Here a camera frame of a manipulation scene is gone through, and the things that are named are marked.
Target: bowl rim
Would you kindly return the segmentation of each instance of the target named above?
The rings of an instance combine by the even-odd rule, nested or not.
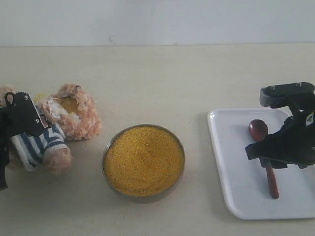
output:
[[[183,164],[183,169],[182,169],[182,172],[181,174],[179,175],[179,177],[177,178],[177,180],[170,186],[168,187],[167,189],[165,189],[164,191],[162,192],[159,192],[159,193],[155,193],[153,195],[149,195],[149,196],[134,196],[134,195],[131,195],[131,194],[127,194],[125,192],[122,192],[120,190],[118,190],[117,188],[115,188],[112,183],[108,180],[106,174],[105,174],[105,160],[106,160],[106,155],[107,155],[107,152],[108,150],[110,149],[110,147],[115,143],[115,141],[122,135],[124,134],[125,132],[127,132],[128,130],[131,130],[133,128],[137,128],[137,127],[154,127],[154,128],[159,128],[165,132],[167,132],[168,134],[170,134],[175,140],[176,142],[178,143],[178,145],[180,146],[180,149],[182,150],[183,152],[183,161],[184,161],[184,164]],[[103,176],[107,182],[107,184],[112,188],[112,190],[114,190],[116,193],[119,193],[121,195],[124,195],[124,196],[127,196],[127,197],[130,197],[130,198],[134,198],[134,199],[143,199],[143,198],[152,198],[152,197],[157,197],[157,196],[162,196],[163,194],[171,191],[175,185],[177,183],[180,182],[183,174],[184,174],[184,170],[185,170],[185,166],[186,166],[186,155],[185,155],[185,150],[184,150],[184,146],[182,144],[182,142],[180,141],[180,139],[173,133],[171,132],[170,130],[162,127],[162,126],[159,126],[159,125],[156,125],[156,124],[137,124],[137,125],[133,125],[133,126],[130,126],[130,127],[127,127],[125,129],[123,129],[122,131],[120,131],[119,133],[117,133],[113,138],[111,138],[111,140],[108,142],[108,144],[106,145],[104,151],[103,151],[103,155],[102,155],[102,173],[103,173]]]

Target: white tray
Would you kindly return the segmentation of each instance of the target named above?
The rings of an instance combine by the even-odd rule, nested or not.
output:
[[[216,109],[208,114],[224,200],[228,209],[244,220],[315,218],[315,169],[295,165],[274,170],[279,198],[272,199],[266,171],[259,159],[249,161],[245,147],[253,143],[248,125],[265,121],[269,133],[278,131],[288,114],[282,110]]]

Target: beige tabletop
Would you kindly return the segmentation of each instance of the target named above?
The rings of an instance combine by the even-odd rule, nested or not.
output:
[[[103,120],[99,136],[69,143],[66,174],[7,171],[1,236],[314,235],[314,220],[243,221],[227,210],[206,115],[260,107],[264,86],[314,83],[315,44],[0,48],[0,77],[33,95],[79,83]],[[110,139],[141,123],[173,131],[187,158],[176,190],[146,205],[119,198],[101,171]]]

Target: blue and white striped clothing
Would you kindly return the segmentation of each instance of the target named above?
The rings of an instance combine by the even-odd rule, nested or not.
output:
[[[51,124],[39,137],[27,136],[26,133],[13,136],[11,141],[18,151],[27,171],[34,171],[43,163],[44,156],[61,148],[68,148],[64,143],[65,135],[58,124]]]

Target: white wall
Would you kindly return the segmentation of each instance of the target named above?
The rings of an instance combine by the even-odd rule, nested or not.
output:
[[[315,42],[315,0],[0,0],[0,46]]]

